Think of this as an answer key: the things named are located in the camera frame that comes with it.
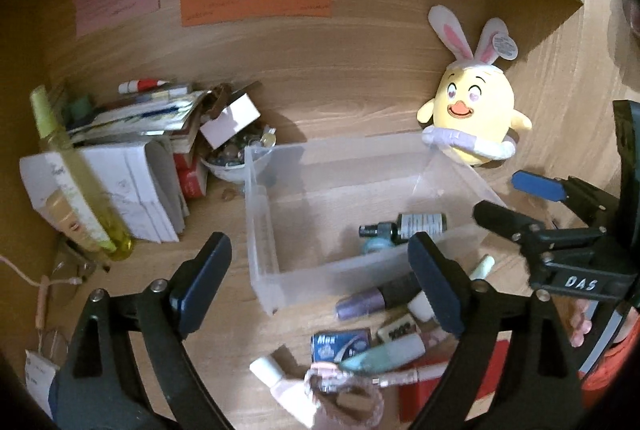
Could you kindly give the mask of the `person right hand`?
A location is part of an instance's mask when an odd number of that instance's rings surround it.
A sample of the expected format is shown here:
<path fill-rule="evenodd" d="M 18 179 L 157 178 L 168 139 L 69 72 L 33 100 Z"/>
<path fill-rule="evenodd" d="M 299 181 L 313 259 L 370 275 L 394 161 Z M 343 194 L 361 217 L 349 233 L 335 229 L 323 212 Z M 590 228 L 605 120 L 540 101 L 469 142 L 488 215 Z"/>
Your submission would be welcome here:
<path fill-rule="evenodd" d="M 578 349 L 587 342 L 593 332 L 596 302 L 590 300 L 576 300 L 573 313 L 570 316 L 570 344 Z M 606 343 L 599 343 L 602 350 L 597 363 L 613 355 L 629 355 L 639 346 L 639 313 L 632 306 L 621 304 L 615 310 L 615 327 L 605 329 L 603 335 Z"/>

